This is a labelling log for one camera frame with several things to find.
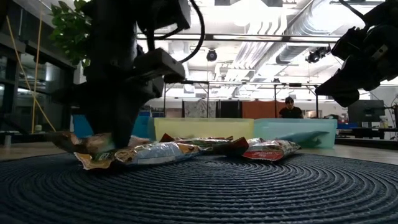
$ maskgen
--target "ceiling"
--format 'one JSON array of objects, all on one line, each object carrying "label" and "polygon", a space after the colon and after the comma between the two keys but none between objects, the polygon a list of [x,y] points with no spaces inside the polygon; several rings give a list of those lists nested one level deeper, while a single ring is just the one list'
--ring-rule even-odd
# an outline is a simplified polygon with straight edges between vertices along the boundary
[{"label": "ceiling", "polygon": [[[39,15],[40,0],[14,0],[33,10]],[[44,11],[47,6],[58,4],[54,0],[42,0]],[[73,7],[73,0],[65,0]],[[197,0],[205,18],[207,34],[257,34],[257,35],[343,35],[353,26],[362,27],[363,23],[347,8],[335,4],[331,0],[283,0],[282,7],[269,7],[262,0],[239,0],[228,6],[217,6],[225,0]],[[368,12],[374,6],[355,6],[362,13]],[[199,34],[200,25],[197,14],[192,10],[192,27],[181,34]],[[51,18],[46,15],[45,22]],[[175,27],[165,27],[158,33],[168,33]],[[146,42],[139,44],[147,49]],[[156,47],[162,47],[177,60],[188,55],[196,46],[196,41],[163,40],[156,42]],[[223,82],[271,82],[278,78],[281,82],[322,83],[329,79],[341,66],[342,61],[332,55],[327,55],[318,63],[307,63],[305,57],[315,47],[325,47],[320,44],[281,44],[265,42],[204,42],[199,53],[187,62],[187,78],[189,80],[208,80]],[[215,49],[218,55],[215,62],[208,62],[206,55],[209,49]],[[261,88],[259,85],[241,86],[210,86],[211,97],[256,97],[273,95],[273,90]],[[308,90],[295,90],[298,97],[311,98]],[[197,86],[170,86],[167,93],[173,97],[205,96],[206,91]]]}]

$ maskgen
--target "person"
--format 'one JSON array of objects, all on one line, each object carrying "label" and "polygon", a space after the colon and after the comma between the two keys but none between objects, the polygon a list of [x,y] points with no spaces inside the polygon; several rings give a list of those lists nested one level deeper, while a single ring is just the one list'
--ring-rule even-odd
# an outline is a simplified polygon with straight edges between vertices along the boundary
[{"label": "person", "polygon": [[294,106],[294,100],[290,96],[285,99],[286,107],[279,111],[279,118],[303,118],[300,108]]}]

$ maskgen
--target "cap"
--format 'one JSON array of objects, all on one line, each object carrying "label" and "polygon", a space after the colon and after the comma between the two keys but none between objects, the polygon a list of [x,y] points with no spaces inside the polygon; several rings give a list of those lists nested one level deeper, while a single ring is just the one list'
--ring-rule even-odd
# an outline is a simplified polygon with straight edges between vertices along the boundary
[{"label": "cap", "polygon": [[294,103],[293,98],[291,98],[290,96],[286,97],[285,99],[285,103]]}]

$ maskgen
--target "black shirt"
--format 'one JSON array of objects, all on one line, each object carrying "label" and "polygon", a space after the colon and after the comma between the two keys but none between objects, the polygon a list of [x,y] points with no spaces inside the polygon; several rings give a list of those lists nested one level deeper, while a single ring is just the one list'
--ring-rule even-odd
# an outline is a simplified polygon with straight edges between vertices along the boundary
[{"label": "black shirt", "polygon": [[279,111],[279,114],[282,118],[302,118],[303,113],[300,108],[293,107],[291,110],[287,108],[283,108]]}]

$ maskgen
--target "plastic storage bin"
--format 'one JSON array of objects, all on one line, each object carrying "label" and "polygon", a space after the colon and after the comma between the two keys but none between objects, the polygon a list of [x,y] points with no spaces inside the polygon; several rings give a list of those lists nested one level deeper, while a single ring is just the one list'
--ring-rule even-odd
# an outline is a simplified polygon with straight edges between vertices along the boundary
[{"label": "plastic storage bin", "polygon": [[253,137],[253,119],[155,118],[156,140],[167,133],[172,137]]},{"label": "plastic storage bin", "polygon": [[[88,123],[86,117],[82,114],[73,115],[73,128],[74,133],[78,138],[84,138],[93,135],[93,130]],[[155,140],[154,119],[149,116],[138,116],[136,123],[131,132],[140,138],[149,138]]]},{"label": "plastic storage bin", "polygon": [[313,131],[324,131],[318,137],[318,148],[333,148],[335,145],[337,120],[335,119],[257,119],[254,121],[254,137],[266,140],[282,136]]}]

